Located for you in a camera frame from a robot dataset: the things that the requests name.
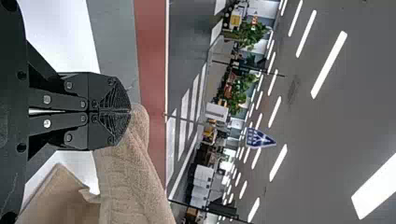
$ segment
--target potted plant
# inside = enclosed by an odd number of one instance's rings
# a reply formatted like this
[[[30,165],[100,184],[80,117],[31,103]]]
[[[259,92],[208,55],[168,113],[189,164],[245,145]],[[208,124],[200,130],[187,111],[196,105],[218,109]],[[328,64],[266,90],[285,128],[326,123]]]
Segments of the potted plant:
[[[256,25],[251,23],[247,23],[243,21],[239,30],[235,31],[223,31],[225,40],[233,40],[239,43],[238,50],[247,48],[248,51],[254,49],[254,45],[257,44],[262,37],[268,33],[270,29],[268,29],[261,22],[258,22]]]

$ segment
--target beige fabric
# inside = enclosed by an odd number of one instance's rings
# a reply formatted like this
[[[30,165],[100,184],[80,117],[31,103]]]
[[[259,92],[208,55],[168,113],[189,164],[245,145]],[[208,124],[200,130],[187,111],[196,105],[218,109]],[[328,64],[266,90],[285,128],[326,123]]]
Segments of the beige fabric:
[[[90,194],[58,164],[17,223],[175,224],[148,145],[149,115],[142,105],[133,105],[120,144],[93,152],[101,195]]]
[[[17,224],[95,224],[100,204],[88,203],[79,190],[88,189],[57,164],[18,218]]]
[[[149,115],[143,106],[134,105],[120,144],[93,153],[102,199],[100,224],[176,223],[148,145]]]

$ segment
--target blue sign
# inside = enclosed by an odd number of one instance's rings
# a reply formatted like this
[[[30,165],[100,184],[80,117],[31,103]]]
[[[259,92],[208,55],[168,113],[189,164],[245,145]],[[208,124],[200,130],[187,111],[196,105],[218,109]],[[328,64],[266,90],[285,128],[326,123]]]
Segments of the blue sign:
[[[276,141],[265,133],[252,128],[247,128],[246,136],[247,147],[259,148],[259,147],[274,147],[276,146]]]

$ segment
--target screw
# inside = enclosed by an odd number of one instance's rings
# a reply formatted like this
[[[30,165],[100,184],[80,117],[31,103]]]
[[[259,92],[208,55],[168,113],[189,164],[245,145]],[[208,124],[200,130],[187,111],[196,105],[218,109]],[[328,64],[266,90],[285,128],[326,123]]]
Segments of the screw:
[[[109,86],[114,85],[114,83],[116,83],[116,79],[115,79],[114,77],[111,77],[111,78],[109,78],[109,79],[107,80],[107,84],[108,84]]]
[[[108,137],[108,138],[107,138],[107,142],[108,142],[110,145],[113,145],[113,144],[114,144],[113,137]]]
[[[98,107],[98,103],[97,103],[95,100],[92,101],[92,107],[93,107],[93,108]]]
[[[19,145],[17,145],[17,151],[20,153],[26,151],[26,148],[27,148],[27,146],[24,143],[20,143]]]
[[[85,101],[81,101],[80,106],[81,108],[85,108],[85,106],[87,106],[87,103],[85,103]]]
[[[66,138],[65,138],[66,142],[71,142],[72,139],[73,139],[73,135],[71,135],[70,133],[68,133],[68,134],[66,135]]]
[[[85,122],[87,121],[87,117],[85,117],[85,115],[81,115],[81,122]]]
[[[73,88],[73,83],[72,82],[66,82],[66,88],[68,90],[71,90]]]
[[[93,117],[92,117],[92,122],[93,122],[93,123],[96,123],[97,121],[98,121],[98,117],[97,117],[96,115],[93,116]]]
[[[44,95],[43,101],[44,101],[45,105],[49,105],[50,104],[50,96]]]
[[[50,120],[49,119],[45,119],[44,120],[44,128],[49,128],[50,127]]]
[[[20,72],[17,73],[17,78],[19,80],[25,80],[27,78],[27,75],[26,75],[26,73],[20,71]]]

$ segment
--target red stripe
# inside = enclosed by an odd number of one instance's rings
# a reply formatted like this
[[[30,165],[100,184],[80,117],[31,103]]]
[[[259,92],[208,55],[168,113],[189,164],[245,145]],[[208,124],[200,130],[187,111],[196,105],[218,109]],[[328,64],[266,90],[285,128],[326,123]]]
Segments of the red stripe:
[[[148,154],[165,186],[165,1],[135,0],[142,105],[150,117]]]

